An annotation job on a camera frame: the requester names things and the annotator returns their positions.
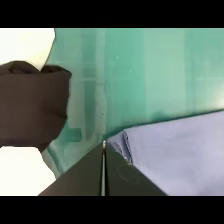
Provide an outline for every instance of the lavender garment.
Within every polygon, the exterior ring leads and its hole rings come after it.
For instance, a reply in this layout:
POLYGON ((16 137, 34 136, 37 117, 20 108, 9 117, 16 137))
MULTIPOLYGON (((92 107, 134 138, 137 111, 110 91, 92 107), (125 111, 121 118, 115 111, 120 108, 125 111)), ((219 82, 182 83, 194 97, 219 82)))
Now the lavender garment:
POLYGON ((224 195, 224 112, 125 129, 108 143, 168 195, 224 195))

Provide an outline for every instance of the dark brown cloth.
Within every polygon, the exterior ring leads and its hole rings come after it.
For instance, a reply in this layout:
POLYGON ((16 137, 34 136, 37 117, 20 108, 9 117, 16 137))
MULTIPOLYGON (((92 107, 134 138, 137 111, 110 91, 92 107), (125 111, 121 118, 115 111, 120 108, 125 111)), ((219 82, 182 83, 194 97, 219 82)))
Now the dark brown cloth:
POLYGON ((67 119, 71 73, 27 62, 0 66, 0 146, 36 147, 43 151, 67 119))

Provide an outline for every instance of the folded fabric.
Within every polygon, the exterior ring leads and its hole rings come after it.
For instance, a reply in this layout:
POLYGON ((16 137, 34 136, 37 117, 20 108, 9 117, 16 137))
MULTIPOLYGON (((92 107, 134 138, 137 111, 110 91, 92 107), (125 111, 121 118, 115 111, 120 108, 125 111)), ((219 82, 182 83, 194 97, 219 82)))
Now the folded fabric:
POLYGON ((0 28, 0 65, 26 61, 41 70, 54 38, 54 28, 0 28))
POLYGON ((224 195, 224 112, 125 129, 115 150, 168 195, 224 195))
POLYGON ((37 196, 55 180, 37 148, 0 148, 0 196, 37 196))
POLYGON ((47 65, 38 71, 27 62, 0 66, 0 146, 44 150, 67 119, 71 73, 47 65))

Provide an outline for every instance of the teal surface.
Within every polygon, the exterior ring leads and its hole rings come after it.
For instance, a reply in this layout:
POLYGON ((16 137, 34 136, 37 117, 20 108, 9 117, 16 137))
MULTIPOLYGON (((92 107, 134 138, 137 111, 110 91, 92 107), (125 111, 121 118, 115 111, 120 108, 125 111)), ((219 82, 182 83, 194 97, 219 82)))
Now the teal surface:
POLYGON ((224 107, 224 29, 57 28, 48 63, 73 73, 61 173, 124 127, 224 107))

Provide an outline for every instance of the white object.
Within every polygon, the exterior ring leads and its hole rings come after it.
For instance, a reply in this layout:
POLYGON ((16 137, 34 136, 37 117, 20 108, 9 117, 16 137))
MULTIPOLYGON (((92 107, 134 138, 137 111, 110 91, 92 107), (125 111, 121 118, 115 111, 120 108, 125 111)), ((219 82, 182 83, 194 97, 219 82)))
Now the white object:
POLYGON ((0 196, 37 196, 55 180, 37 148, 0 148, 0 196))
POLYGON ((0 65, 26 61, 41 70, 54 38, 54 28, 0 28, 0 65))

